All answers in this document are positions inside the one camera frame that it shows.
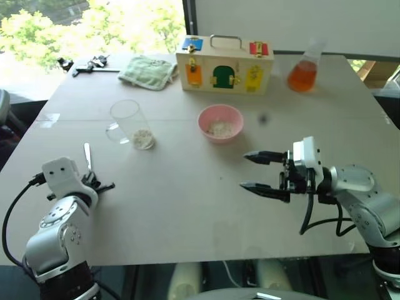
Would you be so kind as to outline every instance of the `orange door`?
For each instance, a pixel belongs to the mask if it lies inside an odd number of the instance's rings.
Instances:
[[[193,86],[201,86],[202,79],[201,79],[201,66],[191,66],[190,64],[185,65],[186,66],[186,77],[187,77],[187,82],[189,84],[192,84]]]

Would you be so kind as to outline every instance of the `green door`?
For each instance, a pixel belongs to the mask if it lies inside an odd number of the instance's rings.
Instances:
[[[212,72],[214,76],[214,88],[233,89],[233,82],[229,82],[229,77],[235,77],[235,72],[231,67],[218,66]]]

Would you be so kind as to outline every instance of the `blue panel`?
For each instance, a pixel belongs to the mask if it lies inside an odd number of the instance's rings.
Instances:
[[[190,44],[194,45],[197,51],[200,51],[203,46],[203,40],[186,38],[185,41],[183,42],[182,49],[186,50]]]

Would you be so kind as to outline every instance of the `white table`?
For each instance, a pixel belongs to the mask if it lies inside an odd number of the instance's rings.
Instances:
[[[118,68],[128,56],[111,56]],[[284,78],[297,56],[276,56],[265,96],[184,92],[179,80],[161,92],[122,84],[115,73],[68,76],[46,104],[0,173],[0,221],[41,165],[69,156],[86,172],[83,143],[92,147],[93,166],[104,183],[94,215],[89,263],[100,265],[274,258],[368,249],[357,231],[336,237],[334,224],[298,234],[306,208],[304,196],[290,204],[258,197],[239,187],[254,180],[278,186],[281,166],[253,164],[241,156],[263,149],[285,151],[313,135],[326,166],[356,163],[373,170],[382,187],[400,193],[399,131],[342,56],[322,58],[316,92],[298,94]],[[104,129],[109,108],[120,99],[140,103],[157,139],[150,151],[111,142]],[[212,103],[239,108],[243,134],[216,146],[204,139],[196,118]],[[260,114],[268,115],[261,126]],[[58,116],[57,121],[49,121]],[[26,241],[52,203],[46,185],[31,189],[9,223],[11,251],[21,257]],[[333,218],[334,206],[316,204],[312,220]],[[0,253],[0,264],[10,264]]]

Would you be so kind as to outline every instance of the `green towel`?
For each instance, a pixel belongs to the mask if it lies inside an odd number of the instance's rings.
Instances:
[[[142,88],[160,91],[168,80],[172,82],[174,75],[176,75],[176,64],[138,56],[132,58],[129,64],[119,72],[118,78],[129,81],[133,85],[137,84]]]

